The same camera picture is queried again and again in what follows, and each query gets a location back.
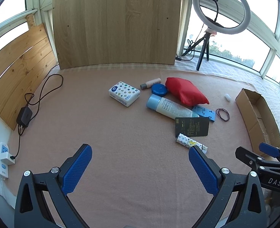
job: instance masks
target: cardboard box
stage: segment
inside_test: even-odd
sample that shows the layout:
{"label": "cardboard box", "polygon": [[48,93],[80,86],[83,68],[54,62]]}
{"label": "cardboard box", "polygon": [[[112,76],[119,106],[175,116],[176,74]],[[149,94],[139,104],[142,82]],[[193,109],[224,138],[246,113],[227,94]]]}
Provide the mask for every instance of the cardboard box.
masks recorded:
{"label": "cardboard box", "polygon": [[261,142],[280,148],[280,133],[267,102],[261,94],[247,89],[242,89],[235,101],[249,133],[253,152],[272,160],[259,150]]}

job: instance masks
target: silver screw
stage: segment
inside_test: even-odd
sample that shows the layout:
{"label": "silver screw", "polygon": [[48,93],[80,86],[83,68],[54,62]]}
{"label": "silver screw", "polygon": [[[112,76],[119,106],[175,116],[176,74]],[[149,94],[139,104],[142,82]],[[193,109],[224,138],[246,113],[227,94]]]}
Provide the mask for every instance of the silver screw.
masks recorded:
{"label": "silver screw", "polygon": [[251,174],[251,176],[253,176],[253,177],[257,176],[257,173],[256,173],[255,171],[251,171],[250,174]]}
{"label": "silver screw", "polygon": [[228,168],[222,168],[221,171],[224,173],[224,174],[229,174],[230,170]]}
{"label": "silver screw", "polygon": [[53,167],[51,169],[51,173],[57,173],[59,171],[59,168],[58,167]]}
{"label": "silver screw", "polygon": [[30,171],[29,170],[24,172],[24,176],[29,176],[29,175],[30,175]]}

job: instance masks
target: power strip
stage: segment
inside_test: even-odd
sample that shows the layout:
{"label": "power strip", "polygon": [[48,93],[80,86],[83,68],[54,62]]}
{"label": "power strip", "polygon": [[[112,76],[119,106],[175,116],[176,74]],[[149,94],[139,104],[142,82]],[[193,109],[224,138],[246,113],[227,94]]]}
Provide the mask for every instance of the power strip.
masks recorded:
{"label": "power strip", "polygon": [[15,164],[10,156],[8,145],[0,142],[0,175],[4,178],[8,178],[8,165]]}

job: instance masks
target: red pillow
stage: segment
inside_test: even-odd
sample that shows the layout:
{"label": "red pillow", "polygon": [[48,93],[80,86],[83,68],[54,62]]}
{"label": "red pillow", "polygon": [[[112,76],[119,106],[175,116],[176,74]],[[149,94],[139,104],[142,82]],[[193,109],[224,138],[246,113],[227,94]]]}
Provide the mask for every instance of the red pillow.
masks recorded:
{"label": "red pillow", "polygon": [[180,99],[183,104],[188,106],[209,104],[209,101],[202,92],[188,80],[169,77],[166,79],[165,86],[176,98]]}

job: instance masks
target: blue bottle cap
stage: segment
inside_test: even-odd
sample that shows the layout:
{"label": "blue bottle cap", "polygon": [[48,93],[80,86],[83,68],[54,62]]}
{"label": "blue bottle cap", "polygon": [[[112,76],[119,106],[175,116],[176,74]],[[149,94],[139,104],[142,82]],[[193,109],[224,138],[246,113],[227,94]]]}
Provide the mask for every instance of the blue bottle cap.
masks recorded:
{"label": "blue bottle cap", "polygon": [[157,83],[155,85],[152,85],[152,93],[157,96],[163,97],[167,94],[167,88],[165,85]]}
{"label": "blue bottle cap", "polygon": [[152,94],[146,103],[146,107],[155,111],[161,99],[161,97]]}

